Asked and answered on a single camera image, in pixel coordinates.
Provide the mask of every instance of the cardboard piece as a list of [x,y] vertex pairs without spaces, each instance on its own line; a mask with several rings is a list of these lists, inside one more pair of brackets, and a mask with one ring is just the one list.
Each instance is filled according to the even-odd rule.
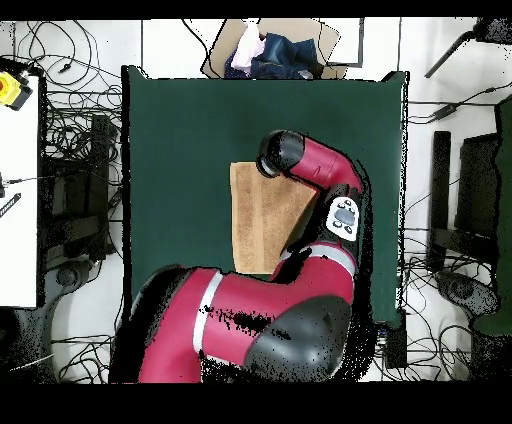
[[[329,59],[339,39],[336,30],[311,18],[262,18],[258,28],[262,36],[271,32],[282,35],[293,43],[313,38],[317,60],[322,65]],[[224,78],[226,60],[236,50],[245,29],[246,26],[240,19],[226,19],[219,30],[217,39],[210,50],[210,62],[211,67],[222,78]],[[342,79],[346,69],[346,66],[325,67],[322,79]],[[208,59],[204,61],[201,72],[209,78],[218,78],[211,70]]]

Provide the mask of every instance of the black cable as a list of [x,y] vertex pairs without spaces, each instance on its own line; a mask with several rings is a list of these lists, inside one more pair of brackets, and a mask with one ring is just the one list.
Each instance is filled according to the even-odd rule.
[[100,276],[102,266],[103,266],[103,261],[100,261],[100,267],[98,268],[98,272],[96,273],[96,276],[94,278],[92,278],[91,280],[87,281],[85,284],[92,283],[93,281],[96,281],[98,279],[98,277]]
[[391,374],[386,373],[386,372],[384,371],[384,368],[379,367],[379,364],[377,363],[377,361],[376,361],[375,359],[373,359],[373,363],[375,364],[375,366],[377,367],[377,369],[381,372],[381,375],[386,376],[387,378],[389,378],[389,379],[390,379],[390,380],[392,380],[392,381],[401,381],[401,380],[399,380],[398,378],[396,378],[396,377],[392,376]]
[[112,336],[108,334],[94,334],[92,336],[74,336],[74,337],[68,337],[66,339],[56,339],[52,340],[52,344],[74,344],[74,343],[103,343],[103,342],[91,342],[91,341],[83,341],[82,339],[92,339],[92,338],[98,338],[98,337],[107,337],[110,338]]
[[[454,264],[457,263],[457,261],[460,261],[460,264],[458,264],[457,266],[458,267],[462,267],[466,264],[469,264],[469,263],[475,263],[474,260],[470,259],[470,258],[465,258],[465,257],[452,257],[452,258],[455,258],[455,262]],[[406,272],[406,277],[405,277],[405,287],[407,288],[409,285],[413,284],[413,281],[414,280],[410,280],[409,279],[409,274],[412,273],[414,275],[418,275],[414,272],[414,269],[415,268],[421,268],[421,266],[425,266],[425,260],[423,259],[420,259],[420,258],[417,258],[417,257],[411,257],[408,261],[408,263],[403,267],[405,272]],[[418,276],[419,279],[425,281],[425,279],[421,276]],[[409,349],[409,347],[413,344],[418,344],[420,346],[423,346],[424,348],[426,348],[432,355],[428,358],[425,358],[425,359],[421,359],[421,360],[416,360],[414,362],[411,362],[408,364],[408,366],[404,369],[404,375],[406,378],[409,379],[409,375],[407,374],[407,371],[411,371],[415,374],[415,376],[412,376],[412,378],[414,380],[416,380],[416,377],[419,377],[419,375],[417,374],[416,370],[414,369],[414,367],[427,367],[427,368],[432,368],[432,369],[435,369],[437,370],[437,373],[436,375],[434,376],[434,380],[437,381],[439,376],[440,376],[440,373],[442,371],[442,369],[445,370],[445,372],[448,374],[448,376],[450,378],[453,378],[453,375],[452,373],[450,372],[450,366],[447,364],[447,361],[450,363],[450,364],[453,364],[455,365],[455,358],[457,358],[460,362],[462,362],[464,365],[468,366],[469,364],[469,361],[466,359],[464,353],[462,351],[460,351],[460,349],[458,351],[456,351],[455,353],[453,353],[452,351],[450,351],[448,349],[448,347],[443,343],[442,341],[442,337],[444,335],[444,333],[450,329],[450,328],[462,328],[464,329],[465,331],[468,331],[467,329],[465,329],[464,327],[462,326],[459,326],[459,325],[453,325],[453,326],[449,326],[447,328],[445,328],[443,331],[441,331],[441,333],[439,334],[439,338],[437,339],[438,342],[436,342],[436,339],[433,337],[433,333],[432,333],[432,329],[430,327],[430,324],[428,323],[428,321],[422,316],[421,312],[422,311],[418,311],[416,310],[413,306],[411,306],[408,302],[405,302],[405,304],[407,306],[409,306],[414,312],[416,312],[416,314],[413,314],[413,315],[420,315],[420,317],[422,318],[422,320],[425,322],[427,328],[428,328],[428,331],[429,331],[429,336],[430,337],[424,337],[424,338],[421,338],[421,339],[418,339],[418,340],[415,340],[415,341],[412,341],[411,343],[408,344],[408,348],[407,348],[407,351],[411,351]],[[427,346],[421,344],[420,342],[422,340],[430,340],[432,341],[432,343],[434,344],[435,346],[435,350],[433,349],[429,349],[427,348]],[[446,358],[446,353],[449,352],[451,355],[452,355],[452,359],[453,361],[449,361],[447,360]],[[425,364],[424,362],[428,362],[428,361],[431,361],[433,359],[435,359],[437,356],[439,356],[440,360],[441,360],[441,363],[442,363],[442,366],[443,368],[437,366],[437,365],[432,365],[432,364]]]
[[[12,57],[12,54],[2,54],[2,55],[0,55],[0,57]],[[60,54],[46,54],[45,57],[58,57],[58,58],[61,58],[61,59],[69,59],[68,56],[63,56],[63,55],[60,55]],[[16,55],[16,57],[14,59],[28,60],[29,61],[28,63],[30,63],[30,62],[35,61],[37,59],[41,60],[41,57],[39,56],[39,57],[36,57],[36,58],[32,58],[32,57],[25,57],[25,56],[18,56],[18,55]],[[78,63],[79,65],[82,65],[82,66],[87,66],[88,68],[97,70],[98,72],[103,72],[104,74],[111,75],[113,77],[121,79],[121,77],[119,75],[113,74],[112,72],[109,72],[109,71],[107,71],[105,69],[99,68],[99,67],[94,66],[94,65],[88,65],[86,62],[82,62],[79,59],[73,59],[73,62]]]
[[415,243],[421,244],[421,245],[422,245],[422,246],[424,246],[424,247],[428,247],[425,243],[422,243],[421,241],[416,240],[416,239],[413,239],[413,238],[411,238],[411,237],[404,237],[404,240],[410,240],[410,241],[413,241],[413,242],[415,242]]
[[83,248],[82,252],[80,253],[80,255],[84,254],[87,251],[87,249],[89,248],[89,246],[91,244],[93,244],[98,239],[98,237],[103,236],[105,230],[108,231],[108,226],[109,226],[109,222],[108,221],[114,216],[114,214],[116,213],[117,207],[120,205],[120,203],[121,203],[121,200],[119,200],[116,203],[116,205],[113,208],[112,213],[111,213],[109,219],[107,220],[107,223],[105,224],[105,226],[100,231],[98,231],[98,233],[89,241],[89,243],[86,246],[84,246],[84,248]]
[[12,185],[12,184],[19,184],[19,183],[23,183],[26,181],[32,181],[32,180],[42,180],[42,179],[46,179],[46,178],[69,177],[69,176],[73,176],[73,175],[78,175],[81,172],[94,175],[96,178],[99,178],[103,181],[107,181],[111,186],[114,186],[114,187],[119,187],[119,186],[123,185],[122,183],[118,182],[119,180],[116,182],[112,182],[109,179],[103,178],[101,175],[98,175],[94,172],[91,172],[90,170],[85,170],[85,169],[79,169],[78,171],[73,171],[71,173],[61,174],[61,175],[48,175],[48,176],[43,176],[43,177],[30,177],[30,178],[18,178],[16,180],[5,180],[5,183],[6,183],[6,185]]
[[[458,328],[460,330],[464,330],[465,332],[467,332],[470,336],[473,336],[473,333],[467,329],[466,327],[463,327],[462,325],[458,325],[458,324],[453,324],[453,325],[449,325],[448,327],[445,327],[440,333],[439,333],[439,341],[441,342],[442,339],[443,339],[443,335],[444,333],[446,333],[446,331],[448,330],[451,330],[452,328]],[[440,346],[440,359],[441,359],[441,365],[443,366],[444,370],[446,371],[446,373],[448,374],[448,377],[450,377],[451,380],[457,380],[457,378],[455,378],[449,371],[448,371],[448,367],[446,365],[446,362],[445,362],[445,358],[444,358],[444,351],[443,351],[443,348],[442,346]]]
[[[108,344],[110,343],[110,341],[104,341],[104,342],[100,342],[100,343],[95,343],[95,344],[99,344],[99,345],[102,345],[102,344]],[[100,367],[102,366],[99,365],[94,359],[92,358],[83,358],[83,355],[87,354],[87,353],[90,353],[94,350],[94,348],[91,348],[91,344],[88,343],[84,349],[82,349],[79,353],[77,353],[75,356],[73,356],[71,358],[71,360],[68,362],[68,364],[66,364],[64,367],[62,367],[59,372],[58,372],[58,378],[59,378],[59,381],[62,382],[62,380],[64,379],[64,377],[66,376],[66,374],[68,373],[69,369],[75,365],[82,365],[84,367],[84,369],[86,370],[88,376],[89,376],[89,379],[90,379],[90,382],[91,384],[93,383],[93,377],[92,375],[90,374],[89,370],[87,369],[87,367],[85,367],[84,365],[84,362],[93,362],[95,363],[95,365],[97,365],[98,369],[100,369]]]
[[[450,184],[448,184],[449,186],[455,184],[456,182],[458,182],[460,180],[460,178],[457,178],[455,181],[452,181]],[[409,206],[407,208],[407,210],[405,211],[405,216],[407,216],[407,212],[409,212],[411,210],[411,208],[413,208],[414,206],[416,206],[418,203],[422,202],[423,200],[427,199],[432,193],[429,193],[427,194],[426,196],[422,197],[420,200],[418,200],[417,202],[414,202],[411,206]]]
[[320,23],[320,33],[318,34],[318,43],[317,43],[318,51],[320,52],[320,55],[322,56],[322,59],[325,62],[325,66],[327,66],[328,68],[331,68],[331,70],[333,70],[336,73],[336,79],[338,79],[338,71],[336,69],[334,69],[331,65],[329,65],[329,62],[325,58],[324,53],[322,52],[322,49],[320,47],[320,39],[322,38],[322,30],[324,27],[324,23],[322,22],[321,18],[318,18],[318,22]]
[[192,28],[190,28],[190,26],[185,22],[185,19],[182,19],[181,22],[183,22],[183,25],[185,25],[187,27],[187,29],[189,30],[189,32],[201,43],[201,45],[203,46],[204,48],[204,51],[206,53],[206,60],[208,60],[208,65],[210,66],[210,70],[215,74],[215,76],[217,78],[220,78],[222,79],[222,77],[217,73],[215,72],[215,69],[213,69],[212,67],[212,61],[211,61],[211,58],[210,58],[210,53],[208,52],[208,47],[206,47],[206,44],[204,43],[203,40],[201,40],[201,38],[195,33],[195,31],[192,30]]
[[121,309],[123,308],[123,300],[124,293],[121,295],[121,302],[119,302],[119,309],[117,310],[116,319],[114,320],[114,333],[117,331],[117,320],[119,319],[119,314],[121,313]]
[[471,99],[474,99],[475,97],[479,96],[480,94],[492,93],[494,91],[501,90],[503,88],[507,88],[507,87],[511,87],[511,86],[512,86],[512,81],[509,82],[508,84],[500,85],[499,87],[489,87],[489,88],[486,88],[485,90],[479,91],[478,93],[473,94],[472,96],[469,96],[465,100],[462,100],[462,101],[457,102],[457,103],[452,103],[452,104],[448,104],[446,106],[443,106],[441,109],[436,110],[434,113],[432,113],[432,114],[430,114],[428,116],[410,116],[409,117],[409,118],[419,118],[419,119],[423,119],[423,118],[424,119],[429,119],[429,118],[431,118],[431,119],[429,119],[426,122],[415,122],[415,121],[407,121],[407,122],[410,123],[410,124],[424,125],[424,124],[430,124],[430,123],[435,122],[435,121],[440,121],[441,119],[446,118],[447,116],[449,116],[452,113],[454,113],[459,106],[463,106],[463,105],[467,104]]
[[110,230],[108,230],[108,238],[110,239],[110,243],[112,243],[112,246],[114,247],[114,249],[115,249],[115,251],[117,253],[117,256],[119,256],[121,258],[121,260],[123,260],[123,256],[119,253],[119,250],[117,250],[117,247],[114,244],[114,241],[112,240],[112,236],[110,235]]
[[[50,21],[37,22],[34,27],[32,27],[30,25],[30,23],[27,22],[29,32],[27,33],[27,35],[25,37],[23,37],[20,40],[20,42],[18,44],[18,51],[20,51],[21,43],[27,37],[32,35],[32,39],[31,39],[30,47],[29,47],[29,56],[30,57],[24,58],[24,57],[20,56],[19,58],[30,60],[30,61],[34,61],[34,59],[35,59],[35,61],[39,64],[39,66],[41,66],[43,68],[43,70],[45,71],[45,75],[47,76],[48,80],[50,80],[57,86],[60,86],[69,92],[68,103],[67,103],[70,106],[69,111],[58,109],[55,106],[55,104],[64,104],[62,102],[55,101],[55,100],[53,100],[53,101],[51,100],[49,102],[49,110],[48,110],[49,125],[48,125],[48,130],[47,130],[48,140],[47,140],[47,147],[45,148],[45,152],[46,152],[47,156],[49,156],[49,157],[58,156],[58,157],[62,157],[63,159],[83,160],[84,162],[87,162],[88,155],[90,152],[89,145],[91,142],[95,141],[92,138],[91,128],[90,128],[93,115],[97,115],[98,113],[106,115],[109,118],[109,120],[112,122],[113,127],[115,127],[118,132],[120,131],[120,123],[119,123],[119,125],[116,125],[114,123],[114,121],[119,120],[119,122],[120,122],[121,89],[118,85],[110,85],[109,86],[107,84],[107,82],[105,81],[105,79],[103,78],[102,73],[107,73],[107,74],[110,74],[110,75],[113,75],[116,77],[118,77],[118,76],[111,74],[108,71],[105,71],[101,68],[101,65],[99,62],[99,56],[98,56],[98,46],[97,46],[97,41],[96,41],[95,37],[89,31],[87,31],[87,29],[85,29],[83,27],[83,25],[81,25],[78,21],[74,21],[74,23],[83,32],[84,37],[87,41],[88,56],[89,56],[88,63],[85,63],[85,62],[82,62],[82,61],[79,61],[78,59],[76,59],[76,57],[75,57],[76,56],[76,44],[74,43],[73,39],[69,36],[69,34],[60,25],[55,24]],[[63,34],[65,34],[68,39],[70,39],[70,41],[73,45],[73,55],[71,57],[62,56],[62,55],[58,55],[58,54],[56,54],[56,55],[47,54],[46,48],[45,48],[43,42],[41,41],[41,38],[39,37],[39,32],[41,31],[42,27],[47,26],[47,25],[55,26]],[[96,51],[96,60],[98,62],[98,66],[94,66],[91,63],[93,53],[92,53],[92,45],[91,45],[90,39],[92,39],[92,41],[94,42],[95,51]],[[42,56],[34,57],[33,48],[34,48],[34,45],[36,42],[41,46],[41,48],[43,50]],[[49,58],[49,57],[57,57],[60,59],[55,61],[53,64],[51,64],[51,66],[49,68],[44,68],[42,66],[42,61],[45,58]],[[53,69],[53,67],[55,67],[60,61],[65,60],[65,59],[69,60],[69,64],[78,63],[81,66],[85,66],[85,68],[86,68],[85,73],[79,79],[77,79],[71,83],[60,83],[50,75],[50,72]],[[90,70],[92,70],[92,69],[96,70],[96,74],[93,75],[90,80],[85,82],[85,84],[82,85],[82,87],[80,87],[78,89],[71,89],[69,87],[74,84],[77,84],[80,81],[83,81],[86,78],[86,76],[90,73]],[[102,81],[105,83],[105,85],[108,88],[103,93],[99,94],[95,101],[92,98],[92,95],[86,96],[86,95],[79,93],[78,91],[81,90],[85,85],[92,82],[96,77],[101,78]],[[78,96],[79,101],[72,102],[71,101],[72,96]],[[113,108],[107,108],[103,105],[100,105],[99,102],[100,102],[100,98],[102,96],[105,96],[107,102],[111,106],[113,106]],[[112,101],[112,96],[118,97],[118,99],[119,99],[118,103],[114,103]],[[86,108],[85,107],[85,103],[88,101],[92,102],[92,104],[94,105],[94,108]],[[117,163],[115,161],[120,156],[119,152],[117,150],[117,147],[116,147],[116,142],[117,142],[116,137],[117,137],[117,133],[114,134],[111,137],[111,139],[108,141],[109,150],[110,150],[110,155],[109,155],[110,163]]]

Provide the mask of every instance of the green tablecloth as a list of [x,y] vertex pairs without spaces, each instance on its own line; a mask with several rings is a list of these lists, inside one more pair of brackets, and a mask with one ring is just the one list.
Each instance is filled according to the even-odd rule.
[[134,298],[164,265],[234,269],[230,163],[254,161],[264,135],[290,129],[344,151],[366,168],[374,211],[373,316],[398,323],[404,73],[365,82],[150,80],[134,67],[123,71],[129,75],[123,94],[130,107]]

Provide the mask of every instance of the red robot arm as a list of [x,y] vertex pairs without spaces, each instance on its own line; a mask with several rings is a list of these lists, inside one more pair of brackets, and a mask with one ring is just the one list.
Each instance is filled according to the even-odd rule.
[[111,374],[199,382],[201,356],[276,381],[324,381],[336,371],[358,266],[361,178],[344,154],[292,131],[265,137],[257,166],[317,189],[302,237],[269,281],[208,268],[157,272],[119,329]]

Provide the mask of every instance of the blue cloth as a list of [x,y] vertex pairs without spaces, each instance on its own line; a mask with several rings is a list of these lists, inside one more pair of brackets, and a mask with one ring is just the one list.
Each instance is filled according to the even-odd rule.
[[252,59],[251,78],[303,79],[299,71],[315,67],[318,67],[318,62],[312,38],[292,43],[282,35],[268,33],[265,50]]
[[225,79],[250,79],[244,71],[240,69],[234,69],[231,67],[231,62],[233,61],[233,57],[235,56],[236,50],[231,53],[224,64],[224,78]]

